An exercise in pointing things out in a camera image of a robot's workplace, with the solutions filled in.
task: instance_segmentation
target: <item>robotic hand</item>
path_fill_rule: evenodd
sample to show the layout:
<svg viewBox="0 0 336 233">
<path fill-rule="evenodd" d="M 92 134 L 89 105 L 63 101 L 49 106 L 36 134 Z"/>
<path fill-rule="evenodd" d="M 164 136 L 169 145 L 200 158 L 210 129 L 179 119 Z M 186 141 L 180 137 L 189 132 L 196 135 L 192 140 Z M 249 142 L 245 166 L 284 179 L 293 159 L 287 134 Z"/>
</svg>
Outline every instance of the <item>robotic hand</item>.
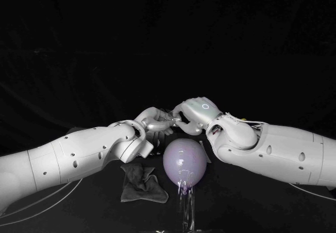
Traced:
<svg viewBox="0 0 336 233">
<path fill-rule="evenodd" d="M 336 187 L 336 140 L 293 127 L 222 114 L 205 97 L 182 102 L 173 117 L 179 112 L 190 122 L 176 124 L 190 135 L 206 130 L 221 161 L 287 183 Z"/>
<path fill-rule="evenodd" d="M 0 157 L 0 215 L 19 199 L 92 175 L 117 158 L 124 163 L 137 154 L 146 158 L 153 150 L 146 132 L 169 135 L 173 124 L 167 113 L 151 107 L 134 120 L 76 131 L 32 150 Z"/>
</svg>

